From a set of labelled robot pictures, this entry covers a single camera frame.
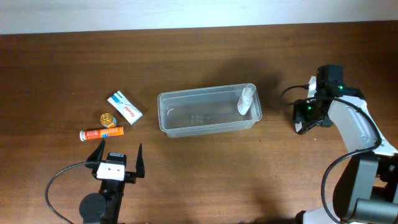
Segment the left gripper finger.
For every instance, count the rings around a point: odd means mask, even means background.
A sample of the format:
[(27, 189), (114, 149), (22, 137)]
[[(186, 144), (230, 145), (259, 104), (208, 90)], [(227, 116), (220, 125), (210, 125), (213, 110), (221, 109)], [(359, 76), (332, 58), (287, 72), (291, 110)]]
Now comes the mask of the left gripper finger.
[(87, 162), (101, 162), (105, 147), (105, 140), (102, 139), (98, 147), (87, 158)]
[(139, 145), (139, 150), (137, 153), (137, 160), (136, 160), (136, 177), (137, 178), (144, 178), (146, 174), (145, 165), (143, 160), (143, 150), (142, 144)]

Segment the black bottle white cap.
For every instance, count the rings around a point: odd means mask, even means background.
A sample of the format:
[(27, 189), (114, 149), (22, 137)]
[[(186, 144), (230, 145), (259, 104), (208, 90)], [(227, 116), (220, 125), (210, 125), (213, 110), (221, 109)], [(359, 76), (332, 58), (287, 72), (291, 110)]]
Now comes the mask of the black bottle white cap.
[(295, 123), (295, 132), (300, 135), (305, 134), (307, 132), (307, 130), (305, 129), (305, 126), (303, 126), (302, 122)]

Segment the white Panadol medicine box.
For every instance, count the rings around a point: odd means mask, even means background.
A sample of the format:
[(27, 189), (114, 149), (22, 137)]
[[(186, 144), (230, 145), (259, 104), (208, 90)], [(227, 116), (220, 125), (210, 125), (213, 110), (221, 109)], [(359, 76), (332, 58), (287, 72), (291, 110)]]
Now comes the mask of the white Panadol medicine box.
[(142, 117), (142, 113), (120, 91), (113, 93), (107, 101), (129, 124), (134, 124)]

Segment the white spray bottle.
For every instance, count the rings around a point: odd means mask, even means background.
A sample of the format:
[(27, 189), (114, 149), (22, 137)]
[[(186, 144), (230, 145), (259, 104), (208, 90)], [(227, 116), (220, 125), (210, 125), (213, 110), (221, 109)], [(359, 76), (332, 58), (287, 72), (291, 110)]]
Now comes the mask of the white spray bottle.
[(248, 112), (249, 108), (252, 105), (255, 92), (256, 86), (252, 83), (246, 85), (246, 87), (243, 89), (237, 105), (240, 115), (245, 115)]

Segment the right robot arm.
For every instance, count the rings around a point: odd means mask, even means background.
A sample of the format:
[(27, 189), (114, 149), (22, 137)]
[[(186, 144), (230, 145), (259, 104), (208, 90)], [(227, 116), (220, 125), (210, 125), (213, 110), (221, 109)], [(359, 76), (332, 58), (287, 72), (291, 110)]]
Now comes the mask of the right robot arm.
[(321, 190), (322, 206), (301, 211), (296, 223), (397, 223), (397, 149), (382, 135), (371, 118), (364, 95), (343, 83), (339, 65), (318, 67), (316, 76), (304, 85), (308, 97), (293, 103), (297, 134), (315, 126), (335, 125), (347, 148), (326, 169), (321, 187), (332, 168), (349, 160), (327, 202)]

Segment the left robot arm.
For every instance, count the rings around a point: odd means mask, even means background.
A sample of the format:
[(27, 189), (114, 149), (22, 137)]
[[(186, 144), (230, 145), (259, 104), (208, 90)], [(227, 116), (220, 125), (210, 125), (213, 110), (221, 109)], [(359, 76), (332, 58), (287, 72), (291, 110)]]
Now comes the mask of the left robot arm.
[(145, 177), (142, 146), (139, 146), (136, 170), (126, 170), (127, 156), (110, 152), (103, 160), (105, 140), (87, 158), (86, 167), (101, 182), (97, 193), (88, 194), (80, 202), (79, 213), (83, 223), (117, 224), (126, 184), (135, 184)]

